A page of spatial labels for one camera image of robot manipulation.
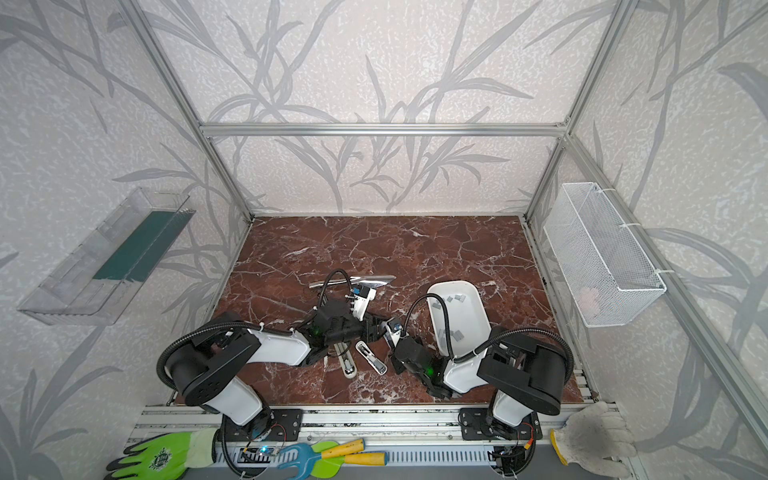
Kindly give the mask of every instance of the white plastic tray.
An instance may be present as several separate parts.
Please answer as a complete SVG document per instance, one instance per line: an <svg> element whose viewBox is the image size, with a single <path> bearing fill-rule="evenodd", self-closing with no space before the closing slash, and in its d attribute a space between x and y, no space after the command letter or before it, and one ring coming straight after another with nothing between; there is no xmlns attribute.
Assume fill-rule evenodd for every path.
<svg viewBox="0 0 768 480"><path fill-rule="evenodd" d="M488 339L491 324L485 314L480 293L470 282L455 280L452 282L435 283L429 293L440 295L448 307L448 320L451 327L451 345L453 354L461 356ZM431 298L429 315L432 317L432 328L437 339L438 349L442 355L448 355L445 344L445 319L442 315L440 302Z"/></svg>

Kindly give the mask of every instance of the clear plastic shelf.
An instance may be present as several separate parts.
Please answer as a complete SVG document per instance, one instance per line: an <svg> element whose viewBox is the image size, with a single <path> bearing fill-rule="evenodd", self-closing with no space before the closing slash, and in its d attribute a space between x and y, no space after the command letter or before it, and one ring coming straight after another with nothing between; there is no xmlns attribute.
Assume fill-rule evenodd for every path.
<svg viewBox="0 0 768 480"><path fill-rule="evenodd" d="M18 307L48 325L113 325L195 210L137 188Z"/></svg>

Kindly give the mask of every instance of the green gardening glove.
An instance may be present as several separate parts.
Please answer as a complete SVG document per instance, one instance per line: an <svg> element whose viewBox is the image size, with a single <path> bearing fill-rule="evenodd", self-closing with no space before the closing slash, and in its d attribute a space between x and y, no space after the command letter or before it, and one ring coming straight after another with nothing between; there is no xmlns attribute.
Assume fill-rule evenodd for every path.
<svg viewBox="0 0 768 480"><path fill-rule="evenodd" d="M196 432L166 433L131 445L125 457L107 465L104 480L139 478L141 480L175 480L187 468L202 468L214 463L211 453L217 429Z"/></svg>

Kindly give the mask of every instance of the white work glove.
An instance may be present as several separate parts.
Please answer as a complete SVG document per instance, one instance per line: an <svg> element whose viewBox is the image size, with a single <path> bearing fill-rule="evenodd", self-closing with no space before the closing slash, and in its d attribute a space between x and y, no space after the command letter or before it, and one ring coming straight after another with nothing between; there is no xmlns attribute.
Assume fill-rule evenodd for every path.
<svg viewBox="0 0 768 480"><path fill-rule="evenodd" d="M565 427L549 434L563 465L578 463L584 470L606 477L626 478L629 468L607 457L634 457L632 434L619 412L597 402L568 418Z"/></svg>

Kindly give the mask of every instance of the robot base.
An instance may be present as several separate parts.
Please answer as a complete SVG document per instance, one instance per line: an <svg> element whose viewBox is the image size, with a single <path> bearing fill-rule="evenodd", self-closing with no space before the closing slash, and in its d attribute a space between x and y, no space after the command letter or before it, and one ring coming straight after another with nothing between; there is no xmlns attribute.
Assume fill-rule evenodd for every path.
<svg viewBox="0 0 768 480"><path fill-rule="evenodd" d="M264 409L246 425L226 419L227 442L295 442L299 439L302 409Z"/></svg>
<svg viewBox="0 0 768 480"><path fill-rule="evenodd" d="M464 440L498 440L500 437L507 440L529 440L531 438L531 428L526 425L532 425L533 435L537 440L541 440L541 425L538 421L536 412L523 418L523 421L517 427L511 427L498 420L491 421L488 424L488 409L460 409L458 411L458 422L462 425L462 438Z"/></svg>

